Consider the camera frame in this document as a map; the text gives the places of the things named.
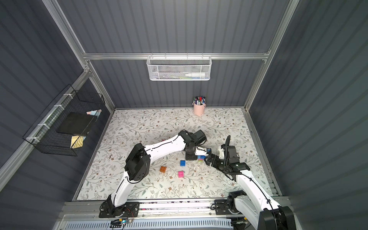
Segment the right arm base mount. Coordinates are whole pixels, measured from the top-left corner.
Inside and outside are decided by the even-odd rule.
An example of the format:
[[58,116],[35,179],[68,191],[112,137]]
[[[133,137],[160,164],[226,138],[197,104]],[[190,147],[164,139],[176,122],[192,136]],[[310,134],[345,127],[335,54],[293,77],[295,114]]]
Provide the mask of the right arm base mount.
[[253,215],[256,213],[255,206],[246,196],[239,196],[234,199],[217,199],[210,206],[217,215]]

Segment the black notebook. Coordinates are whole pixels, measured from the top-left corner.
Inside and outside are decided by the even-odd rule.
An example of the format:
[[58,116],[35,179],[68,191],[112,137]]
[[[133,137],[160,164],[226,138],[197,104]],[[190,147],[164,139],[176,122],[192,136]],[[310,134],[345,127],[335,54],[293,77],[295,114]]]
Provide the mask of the black notebook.
[[87,136],[97,119],[98,117],[96,116],[70,112],[57,128],[56,132],[60,134]]

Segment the white bottle in basket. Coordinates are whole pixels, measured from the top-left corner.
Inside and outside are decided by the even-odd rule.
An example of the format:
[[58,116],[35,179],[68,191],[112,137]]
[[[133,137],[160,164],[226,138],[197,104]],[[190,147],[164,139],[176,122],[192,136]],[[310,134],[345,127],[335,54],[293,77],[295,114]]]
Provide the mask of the white bottle in basket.
[[188,77],[188,78],[194,78],[194,79],[205,78],[205,76],[206,76],[206,74],[204,72],[186,73],[186,77]]

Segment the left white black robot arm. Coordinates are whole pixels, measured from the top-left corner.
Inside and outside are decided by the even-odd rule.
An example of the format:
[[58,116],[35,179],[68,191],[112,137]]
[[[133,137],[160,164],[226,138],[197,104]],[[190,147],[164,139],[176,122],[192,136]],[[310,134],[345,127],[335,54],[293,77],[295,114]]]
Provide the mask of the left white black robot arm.
[[133,187],[149,174],[150,166],[155,161],[179,151],[185,152],[187,161],[196,161],[199,156],[212,153],[210,148],[203,146],[206,142],[207,137],[202,130],[195,133],[181,130],[174,137],[156,144],[136,144],[126,158],[124,172],[115,192],[100,206],[100,214],[108,217],[121,215]]

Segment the aluminium rail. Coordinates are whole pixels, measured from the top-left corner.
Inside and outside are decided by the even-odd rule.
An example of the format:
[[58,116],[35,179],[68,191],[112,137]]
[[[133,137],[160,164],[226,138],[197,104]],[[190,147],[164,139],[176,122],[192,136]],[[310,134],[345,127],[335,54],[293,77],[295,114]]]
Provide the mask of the aluminium rail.
[[[217,214],[214,209],[216,198],[188,198],[188,199],[145,199],[133,200],[131,203],[138,202],[129,210],[118,210],[119,216],[129,218],[134,214],[134,219],[148,218],[201,218],[201,217],[244,217],[245,213],[225,211]],[[66,219],[95,220],[99,219],[102,201],[73,201],[66,202],[57,217],[57,221]]]

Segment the pastel sticky note pad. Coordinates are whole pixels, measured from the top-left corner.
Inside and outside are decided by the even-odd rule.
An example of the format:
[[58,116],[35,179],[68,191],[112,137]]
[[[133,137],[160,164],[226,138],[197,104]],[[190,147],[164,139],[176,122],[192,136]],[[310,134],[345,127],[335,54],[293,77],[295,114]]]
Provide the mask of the pastel sticky note pad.
[[102,110],[92,110],[92,111],[87,111],[86,114],[87,115],[91,115],[91,116],[96,116],[99,117],[99,115],[101,114]]

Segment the floral table mat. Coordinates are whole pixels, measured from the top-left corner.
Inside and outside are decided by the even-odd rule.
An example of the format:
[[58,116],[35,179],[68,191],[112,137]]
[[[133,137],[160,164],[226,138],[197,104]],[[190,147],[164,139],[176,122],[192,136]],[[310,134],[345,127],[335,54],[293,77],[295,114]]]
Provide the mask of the floral table mat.
[[[258,183],[273,195],[241,108],[206,108],[202,116],[196,116],[191,108],[129,109],[114,112],[77,200],[106,199],[117,189],[126,157],[135,144],[155,144],[183,129],[202,130],[207,137],[205,146],[214,153],[231,136],[241,162],[250,166]],[[156,160],[129,199],[214,198],[239,190],[235,182],[202,161],[186,161],[181,167],[184,159],[185,153],[179,151]],[[160,172],[161,166],[167,167],[165,173]],[[184,171],[184,178],[178,177],[179,171]]]

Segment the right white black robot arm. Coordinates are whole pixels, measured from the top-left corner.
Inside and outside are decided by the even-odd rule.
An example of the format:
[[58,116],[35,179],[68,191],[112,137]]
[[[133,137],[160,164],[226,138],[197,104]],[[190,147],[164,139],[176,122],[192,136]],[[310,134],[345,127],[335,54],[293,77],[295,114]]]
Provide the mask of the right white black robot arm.
[[293,211],[280,205],[257,182],[250,167],[240,162],[236,148],[230,145],[231,136],[219,148],[219,155],[207,151],[204,162],[240,186],[230,192],[225,205],[230,213],[241,213],[256,230],[297,229]]

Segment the orange lego brick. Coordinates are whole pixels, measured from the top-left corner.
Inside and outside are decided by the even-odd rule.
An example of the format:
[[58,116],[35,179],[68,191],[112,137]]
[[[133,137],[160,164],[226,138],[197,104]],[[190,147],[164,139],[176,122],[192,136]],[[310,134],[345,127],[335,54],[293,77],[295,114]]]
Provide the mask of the orange lego brick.
[[161,173],[165,173],[165,172],[166,172],[166,169],[167,169],[167,167],[166,167],[166,166],[161,166],[161,167],[160,167],[160,172],[161,172]]

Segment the yellow sticky notes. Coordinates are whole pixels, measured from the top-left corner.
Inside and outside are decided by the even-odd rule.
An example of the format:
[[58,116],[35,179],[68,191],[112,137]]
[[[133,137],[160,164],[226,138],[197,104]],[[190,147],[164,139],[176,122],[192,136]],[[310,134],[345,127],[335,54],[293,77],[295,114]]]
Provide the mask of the yellow sticky notes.
[[71,149],[81,148],[83,146],[85,136],[72,136],[71,137]]

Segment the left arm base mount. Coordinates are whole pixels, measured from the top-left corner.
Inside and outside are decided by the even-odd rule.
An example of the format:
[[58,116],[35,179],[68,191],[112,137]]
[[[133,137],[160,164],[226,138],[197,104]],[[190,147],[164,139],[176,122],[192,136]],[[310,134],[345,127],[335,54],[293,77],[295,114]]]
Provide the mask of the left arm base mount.
[[127,202],[115,208],[108,201],[104,201],[100,206],[99,218],[136,218],[138,216],[140,202]]

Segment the small green circuit board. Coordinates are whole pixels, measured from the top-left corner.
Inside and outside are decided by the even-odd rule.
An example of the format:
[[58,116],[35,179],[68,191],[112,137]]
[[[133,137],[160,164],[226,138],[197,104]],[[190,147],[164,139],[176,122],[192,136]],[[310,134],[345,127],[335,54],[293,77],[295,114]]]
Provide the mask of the small green circuit board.
[[127,219],[115,219],[110,222],[109,228],[111,229],[123,229],[125,225],[128,223]]

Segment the pink pen cup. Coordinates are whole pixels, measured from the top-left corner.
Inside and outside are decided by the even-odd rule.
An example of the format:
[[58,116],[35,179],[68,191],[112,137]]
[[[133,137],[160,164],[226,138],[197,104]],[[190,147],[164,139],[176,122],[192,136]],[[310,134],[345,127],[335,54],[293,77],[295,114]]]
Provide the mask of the pink pen cup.
[[205,104],[193,104],[193,113],[196,115],[196,116],[202,116],[204,115],[205,113],[205,108],[206,108],[206,105]]

